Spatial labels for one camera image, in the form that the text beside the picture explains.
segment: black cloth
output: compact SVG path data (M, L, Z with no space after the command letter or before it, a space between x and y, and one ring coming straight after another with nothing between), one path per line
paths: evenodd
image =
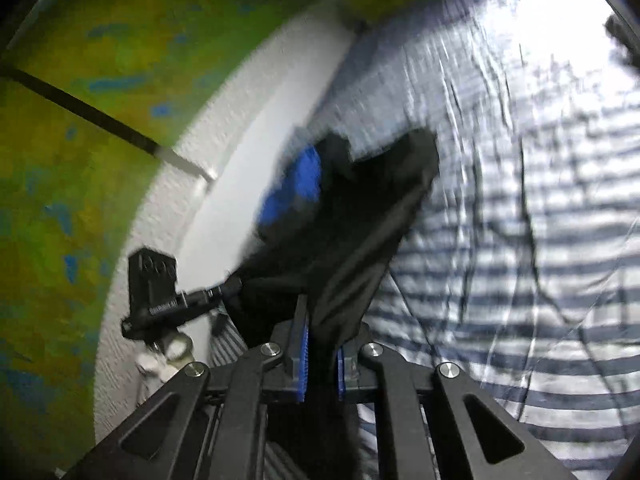
M352 478L355 407L337 402L338 349L353 338L402 236L438 172L435 137L411 130L383 153L350 161L346 140L316 144L321 200L315 214L293 220L289 235L267 243L234 273L238 297L225 303L249 348L268 341L307 295L309 366L305 402L270 410L270 438L310 478Z

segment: striped bedding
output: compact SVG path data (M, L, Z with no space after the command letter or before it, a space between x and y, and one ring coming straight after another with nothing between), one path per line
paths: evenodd
M582 480L640 430L640 91L610 14L423 0L356 42L304 133L361 156L437 132L440 176L365 321L412 362L461 365Z

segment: wrinkled fabric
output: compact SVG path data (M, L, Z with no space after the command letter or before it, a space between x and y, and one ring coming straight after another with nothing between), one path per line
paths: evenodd
M604 0L421 0L361 37L308 126L440 177L365 317L453 361L580 479L640 430L640 92ZM360 409L368 474L373 413Z

